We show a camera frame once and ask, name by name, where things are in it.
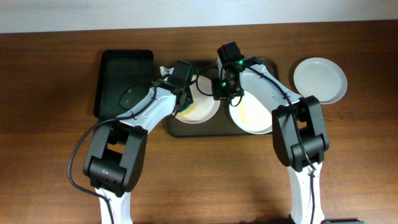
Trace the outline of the green and yellow sponge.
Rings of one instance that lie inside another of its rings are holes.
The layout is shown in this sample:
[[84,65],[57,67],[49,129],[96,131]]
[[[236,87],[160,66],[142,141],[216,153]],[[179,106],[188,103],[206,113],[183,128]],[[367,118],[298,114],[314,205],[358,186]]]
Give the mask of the green and yellow sponge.
[[175,116],[185,116],[186,114],[191,113],[195,108],[196,108],[196,105],[192,103],[192,104],[182,108],[181,110],[178,110],[175,113]]

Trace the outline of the pale pink plate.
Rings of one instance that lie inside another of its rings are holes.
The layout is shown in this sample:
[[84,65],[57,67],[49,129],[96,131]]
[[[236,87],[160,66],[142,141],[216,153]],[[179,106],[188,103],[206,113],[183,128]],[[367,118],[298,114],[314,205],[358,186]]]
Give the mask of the pale pink plate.
[[208,121],[212,118],[220,107],[220,101],[216,101],[212,96],[201,94],[196,87],[196,83],[190,86],[190,91],[193,96],[193,104],[196,108],[185,116],[176,116],[176,118],[188,124],[199,124]]

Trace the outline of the light grey plate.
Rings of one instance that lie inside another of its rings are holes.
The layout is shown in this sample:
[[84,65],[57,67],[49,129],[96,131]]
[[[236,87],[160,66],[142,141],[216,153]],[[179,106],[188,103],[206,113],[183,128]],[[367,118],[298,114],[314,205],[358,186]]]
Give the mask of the light grey plate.
[[293,81],[302,96],[314,96],[321,104],[339,101],[348,89],[346,75],[340,66],[321,57],[300,62],[294,70]]

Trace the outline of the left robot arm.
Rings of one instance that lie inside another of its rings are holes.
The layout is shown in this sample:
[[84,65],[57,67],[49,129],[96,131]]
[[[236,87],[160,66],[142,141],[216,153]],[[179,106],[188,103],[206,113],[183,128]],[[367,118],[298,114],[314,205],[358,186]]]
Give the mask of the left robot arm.
[[102,223],[132,223],[131,192],[142,173],[147,137],[165,117],[192,103],[190,84],[159,79],[131,109],[87,131],[93,137],[83,173],[99,198]]

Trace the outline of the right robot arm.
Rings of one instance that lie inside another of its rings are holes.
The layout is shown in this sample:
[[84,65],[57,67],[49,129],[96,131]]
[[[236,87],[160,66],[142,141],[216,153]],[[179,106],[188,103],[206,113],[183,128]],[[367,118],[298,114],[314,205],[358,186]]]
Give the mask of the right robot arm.
[[320,171],[329,140],[320,102],[292,93],[256,57],[217,64],[219,76],[212,81],[216,100],[248,92],[271,113],[273,148],[289,174],[291,222],[325,223]]

